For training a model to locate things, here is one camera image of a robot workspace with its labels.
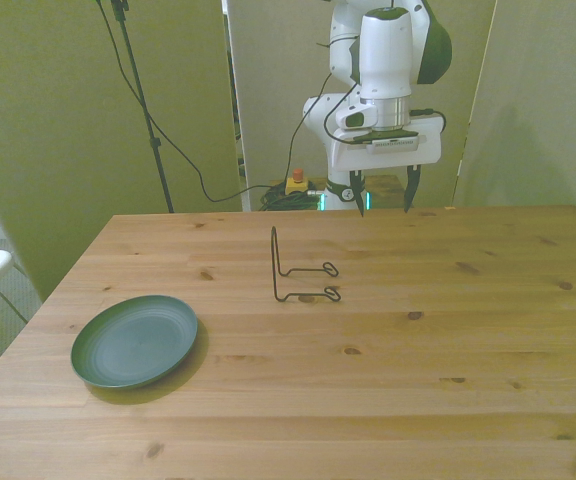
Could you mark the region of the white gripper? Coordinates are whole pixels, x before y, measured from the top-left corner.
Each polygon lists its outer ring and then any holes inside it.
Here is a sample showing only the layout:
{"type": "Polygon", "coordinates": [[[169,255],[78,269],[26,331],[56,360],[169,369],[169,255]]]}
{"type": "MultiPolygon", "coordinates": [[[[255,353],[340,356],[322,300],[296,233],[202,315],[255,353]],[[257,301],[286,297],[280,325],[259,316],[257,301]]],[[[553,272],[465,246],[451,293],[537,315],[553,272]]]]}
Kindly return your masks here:
{"type": "Polygon", "coordinates": [[[413,117],[404,127],[405,132],[389,138],[371,139],[369,143],[351,143],[351,140],[376,131],[337,129],[337,140],[331,143],[331,167],[336,171],[350,171],[350,187],[357,209],[364,216],[363,192],[365,181],[361,170],[407,167],[407,185],[404,191],[404,211],[413,205],[419,187],[421,166],[439,161],[442,155],[441,132],[443,117],[438,114],[413,117]]]}

